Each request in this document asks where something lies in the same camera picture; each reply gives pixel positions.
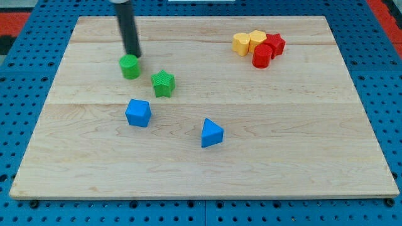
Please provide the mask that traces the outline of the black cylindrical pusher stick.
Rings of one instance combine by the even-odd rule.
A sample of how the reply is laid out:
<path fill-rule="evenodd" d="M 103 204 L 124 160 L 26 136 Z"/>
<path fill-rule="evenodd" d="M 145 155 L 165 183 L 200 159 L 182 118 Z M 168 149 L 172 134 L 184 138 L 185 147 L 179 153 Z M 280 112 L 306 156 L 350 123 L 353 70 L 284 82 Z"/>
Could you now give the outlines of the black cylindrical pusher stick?
<path fill-rule="evenodd" d="M 116 18 L 126 53 L 140 58 L 141 47 L 131 0 L 112 0 L 112 5 L 116 11 Z"/>

